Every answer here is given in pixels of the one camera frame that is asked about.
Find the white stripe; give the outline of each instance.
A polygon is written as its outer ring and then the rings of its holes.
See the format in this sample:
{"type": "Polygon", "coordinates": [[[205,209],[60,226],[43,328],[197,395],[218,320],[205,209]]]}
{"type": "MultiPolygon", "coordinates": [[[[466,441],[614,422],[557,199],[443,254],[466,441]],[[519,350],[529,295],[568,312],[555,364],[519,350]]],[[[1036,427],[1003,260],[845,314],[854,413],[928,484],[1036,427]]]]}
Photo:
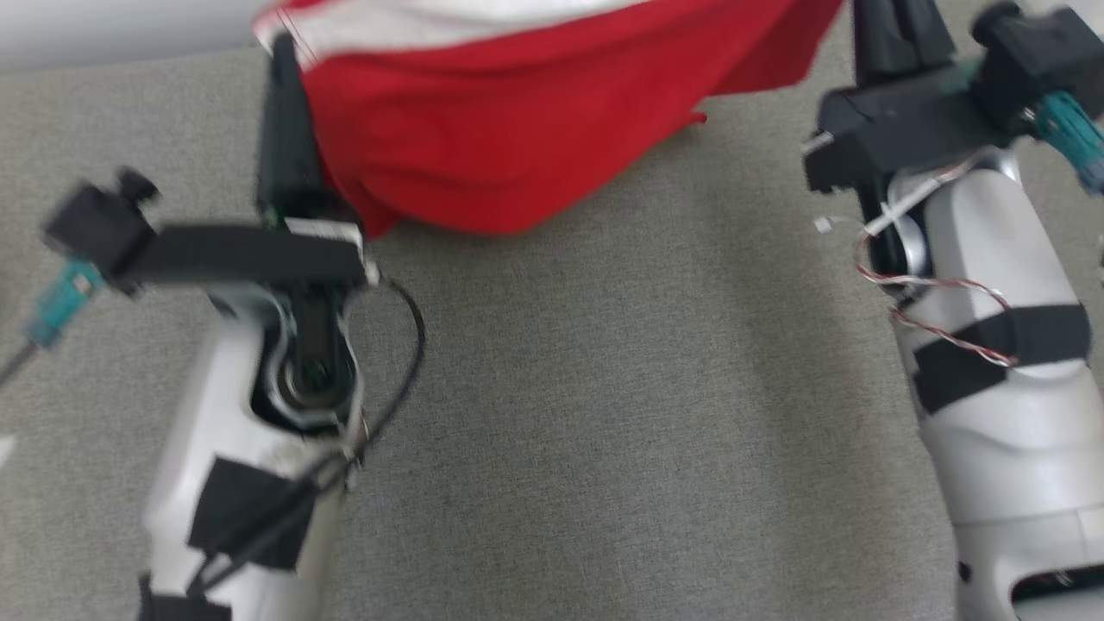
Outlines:
{"type": "Polygon", "coordinates": [[[649,0],[332,0],[274,9],[253,30],[268,48],[290,31],[304,69],[355,52],[399,52],[463,45],[559,25],[649,0]]]}
{"type": "Polygon", "coordinates": [[[4,462],[11,456],[12,451],[15,450],[15,436],[14,435],[0,435],[0,469],[3,467],[4,462]]]}

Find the gray fabric surface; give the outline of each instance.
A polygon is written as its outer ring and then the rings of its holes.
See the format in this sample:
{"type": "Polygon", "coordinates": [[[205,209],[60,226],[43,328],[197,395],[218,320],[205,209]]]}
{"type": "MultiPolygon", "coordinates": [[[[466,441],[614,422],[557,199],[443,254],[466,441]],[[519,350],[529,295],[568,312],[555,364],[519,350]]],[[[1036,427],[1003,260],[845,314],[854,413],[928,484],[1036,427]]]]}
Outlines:
{"type": "MultiPolygon", "coordinates": [[[[981,2],[946,2],[957,33],[981,2]]],[[[36,224],[132,164],[161,219],[247,218],[257,51],[0,78],[0,351],[60,265],[36,224]]],[[[856,213],[805,190],[797,145],[849,80],[840,23],[797,88],[710,101],[529,234],[404,225],[376,245],[423,303],[410,406],[344,509],[327,620],[952,618],[951,531],[915,439],[856,213]]],[[[1101,206],[1045,148],[1027,185],[1097,325],[1101,206]]],[[[198,335],[193,291],[102,298],[0,401],[0,618],[130,619],[140,512],[198,335]]],[[[400,303],[358,306],[382,402],[400,303]]],[[[1094,357],[1096,369],[1104,368],[1094,357]]]]}

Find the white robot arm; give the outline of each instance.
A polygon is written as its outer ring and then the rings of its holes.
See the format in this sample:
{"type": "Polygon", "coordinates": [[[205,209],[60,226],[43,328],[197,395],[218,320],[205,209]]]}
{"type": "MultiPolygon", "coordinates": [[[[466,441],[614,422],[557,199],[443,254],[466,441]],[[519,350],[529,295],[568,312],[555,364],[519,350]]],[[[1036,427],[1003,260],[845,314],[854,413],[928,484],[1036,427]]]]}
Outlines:
{"type": "Polygon", "coordinates": [[[1070,9],[1006,2],[974,29],[985,59],[955,64],[934,2],[854,11],[859,84],[825,97],[806,170],[814,190],[859,194],[856,263],[893,297],[959,619],[1104,619],[1092,330],[1006,150],[1047,139],[1104,193],[1104,42],[1070,9]]]}
{"type": "Polygon", "coordinates": [[[365,260],[326,190],[290,39],[274,49],[257,207],[268,227],[169,225],[140,207],[157,189],[124,171],[79,186],[47,222],[68,259],[0,385],[103,286],[206,290],[215,324],[198,357],[145,513],[151,538],[140,621],[316,619],[347,475],[404,401],[425,351],[413,298],[365,260]],[[346,303],[390,290],[417,329],[406,379],[382,414],[363,385],[346,303]]]}

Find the red fabric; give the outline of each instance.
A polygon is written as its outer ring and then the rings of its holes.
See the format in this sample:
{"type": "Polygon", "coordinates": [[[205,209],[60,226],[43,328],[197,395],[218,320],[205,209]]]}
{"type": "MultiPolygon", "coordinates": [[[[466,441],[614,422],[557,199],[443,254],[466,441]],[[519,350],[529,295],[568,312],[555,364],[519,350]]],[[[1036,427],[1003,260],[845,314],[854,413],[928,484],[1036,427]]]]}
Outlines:
{"type": "Polygon", "coordinates": [[[707,95],[802,80],[840,2],[651,0],[446,50],[336,56],[304,80],[330,179],[370,234],[403,218],[514,233],[699,120],[707,95]]]}
{"type": "Polygon", "coordinates": [[[284,2],[280,2],[279,6],[284,9],[306,9],[307,7],[321,4],[328,1],[329,0],[285,0],[284,2]]]}

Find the black strap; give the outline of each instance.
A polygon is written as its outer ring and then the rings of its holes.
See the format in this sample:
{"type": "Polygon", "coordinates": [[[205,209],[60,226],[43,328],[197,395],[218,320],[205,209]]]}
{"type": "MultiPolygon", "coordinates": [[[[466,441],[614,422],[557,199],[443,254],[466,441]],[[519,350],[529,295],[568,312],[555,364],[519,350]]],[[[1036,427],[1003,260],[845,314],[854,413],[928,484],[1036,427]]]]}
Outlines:
{"type": "MultiPolygon", "coordinates": [[[[1087,358],[1093,331],[1089,313],[1076,304],[1012,308],[958,330],[955,337],[1010,354],[1018,366],[1029,367],[1087,358]]],[[[915,356],[916,396],[931,414],[1008,378],[1008,369],[942,339],[915,356]]]]}
{"type": "MultiPolygon", "coordinates": [[[[266,501],[279,496],[296,484],[253,466],[219,457],[200,493],[188,545],[211,554],[234,557],[243,540],[227,539],[229,529],[247,518],[266,501]]],[[[296,524],[280,536],[272,549],[253,562],[272,569],[295,570],[310,528],[312,512],[304,512],[296,524]]]]}
{"type": "Polygon", "coordinates": [[[141,609],[138,621],[231,621],[229,608],[202,599],[155,596],[149,587],[150,576],[138,579],[141,589],[141,609]]]}

